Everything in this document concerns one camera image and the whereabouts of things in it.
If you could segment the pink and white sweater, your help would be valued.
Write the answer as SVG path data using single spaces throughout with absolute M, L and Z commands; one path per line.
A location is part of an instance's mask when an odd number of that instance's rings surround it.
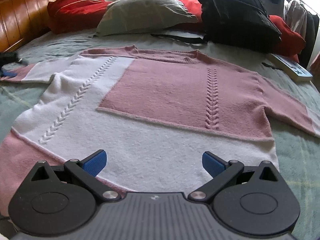
M 1 144 L 1 213 L 38 160 L 58 165 L 103 149 L 100 178 L 119 191 L 189 193 L 209 180 L 210 151 L 278 165 L 268 118 L 319 136 L 319 114 L 256 72 L 200 51 L 99 48 L 16 69 L 46 83 Z

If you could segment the black pen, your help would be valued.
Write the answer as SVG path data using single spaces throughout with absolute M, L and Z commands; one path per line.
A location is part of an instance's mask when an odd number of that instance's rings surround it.
M 266 62 L 262 62 L 261 64 L 262 64 L 264 67 L 267 67 L 267 68 L 276 69 L 276 70 L 282 70 L 281 68 L 276 67 L 276 66 L 271 65 L 271 64 L 268 64 L 268 63 L 266 63 Z

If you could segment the red quilt behind backpack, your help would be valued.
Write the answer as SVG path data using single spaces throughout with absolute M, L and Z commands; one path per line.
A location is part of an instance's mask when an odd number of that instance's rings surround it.
M 175 28 L 204 33 L 204 25 L 201 20 L 202 9 L 200 2 L 198 0 L 179 1 L 183 3 L 188 12 L 191 12 L 197 17 L 197 22 L 178 24 Z M 281 32 L 281 42 L 273 49 L 273 53 L 288 57 L 289 59 L 299 63 L 298 54 L 304 49 L 306 44 L 305 40 L 297 32 L 292 31 L 281 17 L 270 15 L 269 18 Z

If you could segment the grey pillow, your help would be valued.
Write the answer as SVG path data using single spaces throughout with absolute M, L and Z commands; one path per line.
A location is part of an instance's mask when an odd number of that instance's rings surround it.
M 116 0 L 107 6 L 95 34 L 148 33 L 196 22 L 197 17 L 179 0 Z

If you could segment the wooden headboard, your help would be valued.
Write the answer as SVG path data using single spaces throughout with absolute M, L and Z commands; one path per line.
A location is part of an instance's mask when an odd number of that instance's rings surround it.
M 1 52 L 15 51 L 49 32 L 47 5 L 56 0 L 1 0 Z

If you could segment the green plaid bed blanket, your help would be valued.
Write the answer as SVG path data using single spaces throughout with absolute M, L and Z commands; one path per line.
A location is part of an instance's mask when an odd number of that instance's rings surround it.
M 319 111 L 319 92 L 309 83 L 296 84 L 282 71 L 265 67 L 263 54 L 210 43 L 189 45 L 156 38 L 149 34 L 95 37 L 92 30 L 55 35 L 47 33 L 23 46 L 19 54 L 30 63 L 71 56 L 88 48 L 135 45 L 141 49 L 195 50 L 246 69 L 258 72 L 280 88 Z M 46 89 L 42 84 L 1 83 L 1 137 L 5 137 L 14 120 L 38 102 Z M 276 140 L 280 172 L 300 203 L 301 213 L 294 235 L 298 239 L 319 238 L 319 139 L 275 119 L 270 121 Z

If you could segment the paperback book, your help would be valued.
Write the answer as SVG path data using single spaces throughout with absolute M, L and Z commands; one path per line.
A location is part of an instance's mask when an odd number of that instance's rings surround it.
M 266 58 L 280 68 L 295 82 L 309 82 L 313 75 L 295 61 L 277 54 L 267 54 Z

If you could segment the hanging clothes on rack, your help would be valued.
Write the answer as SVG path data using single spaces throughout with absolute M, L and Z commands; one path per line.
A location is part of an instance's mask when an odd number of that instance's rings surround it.
M 298 54 L 300 64 L 308 68 L 319 28 L 319 16 L 307 10 L 308 6 L 302 0 L 285 0 L 284 20 L 292 31 L 304 38 L 306 44 Z

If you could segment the red pillow at headboard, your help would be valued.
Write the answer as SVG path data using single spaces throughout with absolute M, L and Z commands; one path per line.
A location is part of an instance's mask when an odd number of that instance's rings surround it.
M 98 26 L 110 2 L 105 0 L 56 0 L 49 2 L 48 27 L 55 34 L 69 33 Z

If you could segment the black backpack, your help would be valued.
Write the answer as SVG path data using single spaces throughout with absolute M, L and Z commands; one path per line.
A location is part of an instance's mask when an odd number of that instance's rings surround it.
M 189 44 L 208 42 L 270 53 L 281 42 L 281 32 L 269 19 L 261 0 L 199 0 L 204 37 L 152 34 Z

